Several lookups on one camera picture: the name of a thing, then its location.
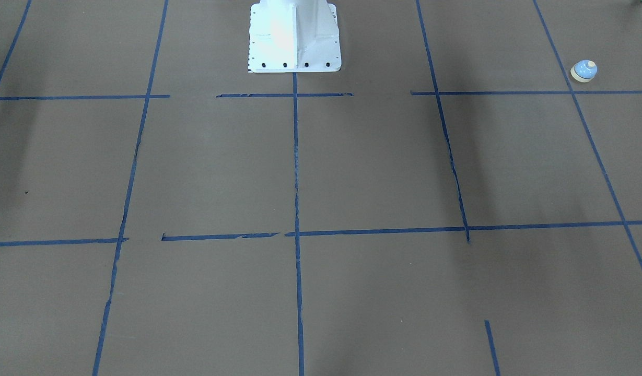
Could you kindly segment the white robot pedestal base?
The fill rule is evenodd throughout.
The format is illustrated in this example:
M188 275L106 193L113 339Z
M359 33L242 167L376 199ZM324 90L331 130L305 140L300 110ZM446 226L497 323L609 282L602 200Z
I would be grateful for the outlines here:
M260 1L251 5L248 72L339 72L337 8L327 1Z

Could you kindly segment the blue service bell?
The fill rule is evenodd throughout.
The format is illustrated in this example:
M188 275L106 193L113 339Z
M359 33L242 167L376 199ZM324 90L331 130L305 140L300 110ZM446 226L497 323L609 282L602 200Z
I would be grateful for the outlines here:
M589 83L598 73L598 67L594 61L581 60L570 69L570 75L579 83Z

